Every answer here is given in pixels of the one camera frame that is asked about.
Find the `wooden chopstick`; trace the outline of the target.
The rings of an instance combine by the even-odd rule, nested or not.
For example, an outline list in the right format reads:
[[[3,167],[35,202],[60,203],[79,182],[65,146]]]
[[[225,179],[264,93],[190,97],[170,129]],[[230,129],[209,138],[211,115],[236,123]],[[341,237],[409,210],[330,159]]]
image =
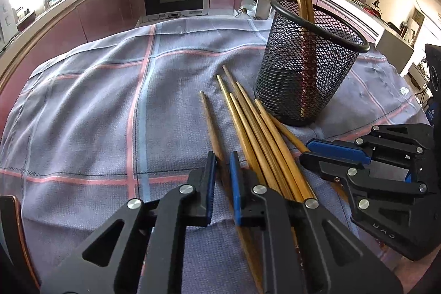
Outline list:
[[[211,107],[209,104],[209,99],[205,95],[203,91],[199,91],[200,100],[203,106],[203,112],[206,119],[207,129],[209,133],[209,140],[211,143],[212,150],[217,156],[219,167],[220,167],[220,182],[224,188],[224,191],[227,195],[230,210],[233,210],[233,202],[232,202],[232,190],[230,183],[230,173],[227,168],[227,163],[224,157],[224,148],[221,143],[221,139],[219,137],[219,133],[217,130],[217,126],[214,121],[214,116],[211,115]],[[262,266],[260,263],[260,258],[257,253],[257,250],[254,246],[254,241],[251,236],[251,233],[248,229],[235,227],[236,232],[238,234],[238,238],[241,243],[241,248],[244,252],[244,256],[246,257],[248,268],[253,277],[253,281],[255,283],[256,289],[258,293],[263,293],[263,284],[262,284]]]
[[[252,169],[254,172],[256,172],[256,170],[258,170],[258,162],[256,162],[256,157],[254,156],[253,152],[252,152],[252,146],[250,144],[250,141],[248,139],[248,136],[244,130],[244,126],[238,116],[238,113],[235,109],[234,104],[232,103],[232,100],[230,98],[230,93],[227,90],[227,86],[224,83],[223,78],[221,78],[220,75],[216,75],[217,78],[217,82],[218,85],[220,87],[220,90],[224,96],[225,102],[227,103],[227,107],[228,110],[230,112],[230,116],[232,117],[232,122],[234,124],[235,127],[235,131],[236,134],[238,136],[240,145],[241,145],[241,149],[244,152],[244,156],[246,158],[246,161],[250,167],[250,169]]]
[[[300,151],[300,153],[308,152],[308,148],[300,141],[292,132],[290,132],[287,127],[279,122],[274,116],[269,115],[272,122],[275,124],[277,129]],[[335,192],[339,195],[341,199],[343,199],[346,203],[348,203],[348,197],[345,195],[342,186],[339,183],[333,183],[331,186],[334,188]]]
[[[253,112],[253,116],[255,117],[255,120],[259,127],[259,133],[262,134],[261,138],[261,146],[263,151],[265,152],[265,155],[268,159],[268,162],[273,170],[274,175],[276,176],[276,180],[279,183],[279,187],[282,191],[282,195],[286,197],[287,199],[294,200],[294,195],[292,191],[290,190],[286,179],[284,177],[283,171],[279,167],[279,163],[277,162],[277,159],[274,155],[273,149],[271,148],[271,145],[268,143],[267,137],[265,136],[265,130],[267,130],[265,123],[262,120],[262,117],[259,115],[257,109],[253,105],[252,101],[250,100],[250,97],[237,81],[234,80],[232,77],[230,71],[228,70],[226,65],[222,65],[222,68],[224,70],[225,75],[227,76],[228,80],[230,81],[230,84],[232,86],[234,95],[237,98],[241,98],[242,100],[245,100],[249,106],[249,108]]]
[[[238,81],[236,85],[241,92],[241,97],[248,104],[248,113],[253,114],[253,121],[249,120],[249,123],[256,124],[254,133],[260,142],[268,165],[271,167],[272,176],[265,174],[267,182],[269,184],[277,183],[276,189],[280,190],[287,199],[303,202],[308,198],[314,198],[313,191],[305,177],[301,174],[290,150],[285,144],[282,135],[276,129],[276,125],[271,120],[269,114],[258,99],[255,101],[250,99]]]
[[[312,0],[297,0],[299,17],[311,23],[315,22]],[[303,28],[301,30],[301,45],[303,57],[301,115],[312,116],[313,92],[315,86],[315,37],[314,34]]]
[[[316,199],[315,193],[313,193],[313,190],[311,189],[309,183],[307,182],[307,180],[305,179],[305,177],[302,175],[301,171],[297,167],[294,157],[292,157],[292,154],[287,144],[283,140],[282,135],[277,130],[276,125],[273,123],[270,115],[268,114],[266,109],[264,109],[261,101],[259,101],[257,98],[254,101],[260,111],[260,114],[262,115],[262,118],[264,119],[266,125],[268,126],[268,129],[270,130],[272,136],[274,137],[274,140],[276,141],[276,144],[286,162],[286,165],[289,168],[291,177],[287,181],[289,182],[289,185],[292,188],[292,190],[296,188],[294,194],[300,195],[300,198],[297,198],[297,196],[295,197],[296,200],[305,201],[308,198]]]
[[[249,108],[245,100],[237,98],[233,93],[230,93],[230,98],[244,126],[244,130],[253,149],[252,152],[256,157],[256,162],[258,162],[259,169],[256,170],[256,174],[258,175],[259,182],[261,184],[269,185],[272,190],[276,190],[279,194],[282,194],[276,176],[274,175],[265,152],[262,149],[262,134],[259,133],[259,127],[253,116],[252,110]]]

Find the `black mesh utensil cup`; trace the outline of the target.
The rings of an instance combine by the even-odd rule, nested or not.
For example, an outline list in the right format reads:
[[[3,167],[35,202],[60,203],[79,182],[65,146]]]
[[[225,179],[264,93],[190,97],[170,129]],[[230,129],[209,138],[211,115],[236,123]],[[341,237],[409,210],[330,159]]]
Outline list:
[[[254,94],[283,124],[309,125],[370,44],[348,21],[318,5],[314,22],[300,17],[297,0],[272,0],[271,6],[275,14]]]

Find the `dark wooden chair back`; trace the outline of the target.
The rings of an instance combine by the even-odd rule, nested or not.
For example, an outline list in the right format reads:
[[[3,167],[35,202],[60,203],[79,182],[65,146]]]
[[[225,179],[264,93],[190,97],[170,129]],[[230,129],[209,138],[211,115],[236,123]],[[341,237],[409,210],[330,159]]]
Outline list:
[[[20,210],[20,202],[14,195],[1,196],[1,293],[40,292]]]

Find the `blue plaid tablecloth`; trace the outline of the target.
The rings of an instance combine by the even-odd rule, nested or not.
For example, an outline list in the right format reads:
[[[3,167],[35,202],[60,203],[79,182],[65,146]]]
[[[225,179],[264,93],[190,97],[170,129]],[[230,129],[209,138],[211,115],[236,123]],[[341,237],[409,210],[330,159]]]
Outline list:
[[[44,280],[130,198],[161,198],[211,149],[200,91],[225,156],[246,160],[219,88],[223,65],[253,96],[272,20],[196,17],[135,28],[33,66],[1,136],[1,194],[22,207],[25,239]],[[319,117],[289,127],[353,142],[374,125],[425,123],[384,55],[359,55]],[[224,191],[207,228],[188,228],[182,293],[258,293]]]

